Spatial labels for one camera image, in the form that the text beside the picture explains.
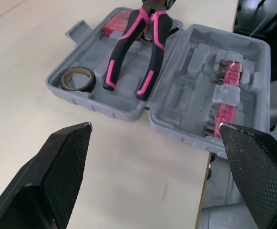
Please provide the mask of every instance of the tool case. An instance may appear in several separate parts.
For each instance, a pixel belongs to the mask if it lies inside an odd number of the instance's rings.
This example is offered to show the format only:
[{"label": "tool case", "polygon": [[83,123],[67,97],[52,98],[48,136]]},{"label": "tool case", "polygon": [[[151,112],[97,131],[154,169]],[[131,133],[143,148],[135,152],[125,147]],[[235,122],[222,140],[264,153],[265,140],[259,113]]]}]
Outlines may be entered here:
[{"label": "tool case", "polygon": [[[66,33],[77,47],[47,78],[47,86],[56,96],[127,122],[137,120],[147,109],[154,131],[223,158],[223,141],[205,136],[205,124],[214,103],[236,106],[235,124],[269,131],[270,47],[254,38],[202,25],[184,30],[180,21],[173,20],[173,28],[180,30],[166,41],[162,69],[149,99],[144,102],[136,98],[152,53],[152,43],[147,41],[133,43],[116,89],[105,90],[103,81],[109,59],[122,33],[114,31],[107,37],[103,27],[114,15],[129,10],[132,9],[114,9],[93,30],[80,21]],[[242,63],[237,90],[214,83],[222,60]],[[61,76],[72,67],[94,71],[96,85],[91,93],[62,89]],[[74,76],[70,83],[81,84],[80,80]]]}]

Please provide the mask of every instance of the table surface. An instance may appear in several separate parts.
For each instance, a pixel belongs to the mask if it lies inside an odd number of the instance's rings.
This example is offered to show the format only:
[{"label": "table surface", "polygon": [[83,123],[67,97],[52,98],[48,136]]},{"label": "table surface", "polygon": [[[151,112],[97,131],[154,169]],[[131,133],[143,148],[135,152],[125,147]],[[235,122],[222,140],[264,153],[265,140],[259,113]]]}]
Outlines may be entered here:
[{"label": "table surface", "polygon": [[[0,194],[47,137],[91,122],[93,132],[69,229],[186,228],[196,225],[209,153],[132,123],[68,103],[46,77],[75,48],[65,32],[93,28],[113,8],[140,0],[0,0]],[[169,15],[232,31],[237,0],[178,0]]]}]

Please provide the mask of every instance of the pliers handle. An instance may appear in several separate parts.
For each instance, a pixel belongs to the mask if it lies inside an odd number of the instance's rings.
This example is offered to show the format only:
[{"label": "pliers handle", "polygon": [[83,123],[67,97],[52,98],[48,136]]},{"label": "pliers handle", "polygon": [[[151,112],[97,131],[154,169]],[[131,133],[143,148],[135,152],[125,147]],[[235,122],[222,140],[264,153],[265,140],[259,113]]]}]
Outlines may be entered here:
[{"label": "pliers handle", "polygon": [[[124,57],[133,42],[144,31],[149,22],[148,13],[144,8],[131,12],[126,29],[112,52],[106,79],[103,83],[104,89],[109,91],[115,90]],[[172,24],[173,21],[166,11],[157,11],[153,15],[152,56],[148,71],[136,95],[140,100],[146,101],[155,85],[156,79],[162,68],[165,44]]]}]

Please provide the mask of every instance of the pink handled tool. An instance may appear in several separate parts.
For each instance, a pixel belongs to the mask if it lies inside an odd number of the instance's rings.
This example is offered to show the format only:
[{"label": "pink handled tool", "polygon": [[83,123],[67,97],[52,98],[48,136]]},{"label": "pink handled tool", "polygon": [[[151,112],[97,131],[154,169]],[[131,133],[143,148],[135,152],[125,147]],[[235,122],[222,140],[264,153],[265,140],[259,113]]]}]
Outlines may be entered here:
[{"label": "pink handled tool", "polygon": [[173,24],[172,19],[165,10],[171,7],[166,6],[167,2],[167,0],[148,0],[143,4],[142,8],[132,11],[127,27],[112,52],[103,83],[104,89],[115,90],[125,55],[133,42],[148,26],[150,17],[154,13],[151,22],[153,27],[152,56],[148,71],[136,95],[140,100],[146,101],[148,99],[161,71],[166,40]]}]

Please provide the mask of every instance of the tape roll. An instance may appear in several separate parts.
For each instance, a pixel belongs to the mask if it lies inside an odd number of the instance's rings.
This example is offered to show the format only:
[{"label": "tape roll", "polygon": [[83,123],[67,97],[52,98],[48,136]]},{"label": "tape roll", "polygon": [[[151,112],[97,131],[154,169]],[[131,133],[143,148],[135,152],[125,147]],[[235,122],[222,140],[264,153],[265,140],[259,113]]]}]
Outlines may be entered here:
[{"label": "tape roll", "polygon": [[[72,80],[72,77],[75,73],[86,75],[89,78],[88,83],[80,88],[69,87],[68,83]],[[96,85],[95,74],[88,68],[73,67],[66,70],[61,77],[61,87],[66,91],[92,92],[95,85]]]}]

